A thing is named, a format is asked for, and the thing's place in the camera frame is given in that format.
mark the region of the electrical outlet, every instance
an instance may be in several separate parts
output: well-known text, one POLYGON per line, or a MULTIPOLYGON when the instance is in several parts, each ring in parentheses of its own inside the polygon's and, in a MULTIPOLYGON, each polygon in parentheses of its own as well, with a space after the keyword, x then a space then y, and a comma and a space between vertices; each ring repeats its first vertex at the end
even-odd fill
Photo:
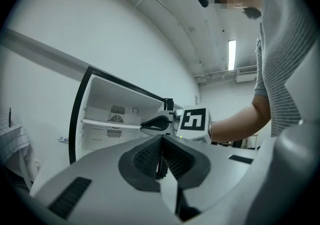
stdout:
POLYGON ((39 170, 41 169, 41 163, 40 163, 40 161, 37 160, 37 159, 34 159, 33 161, 34 161, 34 164, 35 164, 36 169, 39 171, 39 170))

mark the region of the white wall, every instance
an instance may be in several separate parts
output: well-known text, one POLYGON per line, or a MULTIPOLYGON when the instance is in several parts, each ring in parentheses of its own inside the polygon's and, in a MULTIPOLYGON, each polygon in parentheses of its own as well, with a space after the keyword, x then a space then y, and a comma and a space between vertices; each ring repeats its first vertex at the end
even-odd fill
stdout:
MULTIPOLYGON (((255 80, 239 83, 230 80, 201 86, 201 104, 209 108, 212 121, 226 119, 251 104, 255 85, 255 80)), ((271 122, 257 133, 260 146, 264 139, 271 137, 271 122)))
MULTIPOLYGON (((20 0, 6 26, 180 106, 200 97, 171 43, 124 0, 20 0)), ((17 49, 0 50, 0 109, 12 107, 12 119, 32 142, 31 159, 43 164, 58 148, 57 138, 69 134, 83 74, 17 49)), ((34 164, 29 168, 35 177, 34 164)))
POLYGON ((7 27, 180 106, 199 97, 171 43, 125 0, 21 0, 7 27))

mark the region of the ribbed knit shirt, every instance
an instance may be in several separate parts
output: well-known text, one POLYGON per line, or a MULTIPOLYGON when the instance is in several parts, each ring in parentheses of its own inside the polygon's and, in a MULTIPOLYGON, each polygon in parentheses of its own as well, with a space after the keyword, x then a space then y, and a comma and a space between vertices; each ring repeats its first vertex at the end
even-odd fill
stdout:
POLYGON ((317 29, 304 0, 264 0, 254 91, 269 99, 272 137, 301 119, 285 83, 315 43, 317 29))

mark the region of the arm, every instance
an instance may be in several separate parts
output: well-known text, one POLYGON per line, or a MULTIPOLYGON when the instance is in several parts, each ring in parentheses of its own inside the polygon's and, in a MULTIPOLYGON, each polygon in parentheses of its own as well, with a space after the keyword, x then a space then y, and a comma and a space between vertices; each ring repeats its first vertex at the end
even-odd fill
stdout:
POLYGON ((255 95, 252 104, 237 114, 212 124, 213 142, 233 142, 250 137, 271 118, 268 97, 255 95))

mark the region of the ceiling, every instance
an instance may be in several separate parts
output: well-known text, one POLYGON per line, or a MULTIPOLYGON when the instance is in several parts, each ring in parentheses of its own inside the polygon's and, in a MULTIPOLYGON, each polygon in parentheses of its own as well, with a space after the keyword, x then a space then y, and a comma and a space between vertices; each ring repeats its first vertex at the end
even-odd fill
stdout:
POLYGON ((259 21, 240 9, 203 8, 198 0, 126 1, 162 31, 194 76, 228 69, 228 40, 237 40, 235 68, 257 63, 259 21))

